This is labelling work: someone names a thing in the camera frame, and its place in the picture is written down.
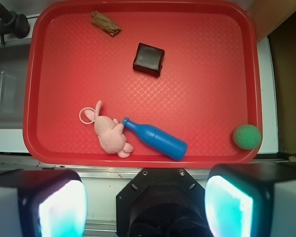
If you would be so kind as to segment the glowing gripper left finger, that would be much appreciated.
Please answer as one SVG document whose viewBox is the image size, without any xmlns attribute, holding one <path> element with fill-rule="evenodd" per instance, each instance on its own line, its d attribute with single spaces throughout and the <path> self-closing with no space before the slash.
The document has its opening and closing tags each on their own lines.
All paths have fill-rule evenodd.
<svg viewBox="0 0 296 237">
<path fill-rule="evenodd" d="M 74 170 L 0 170 L 0 237 L 81 237 L 87 205 Z"/>
</svg>

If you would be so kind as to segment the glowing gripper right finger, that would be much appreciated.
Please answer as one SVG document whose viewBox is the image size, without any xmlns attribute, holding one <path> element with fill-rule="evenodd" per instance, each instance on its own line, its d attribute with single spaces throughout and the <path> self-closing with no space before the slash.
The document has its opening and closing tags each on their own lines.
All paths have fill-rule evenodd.
<svg viewBox="0 0 296 237">
<path fill-rule="evenodd" d="M 296 237 L 296 162 L 215 165 L 205 211 L 215 237 Z"/>
</svg>

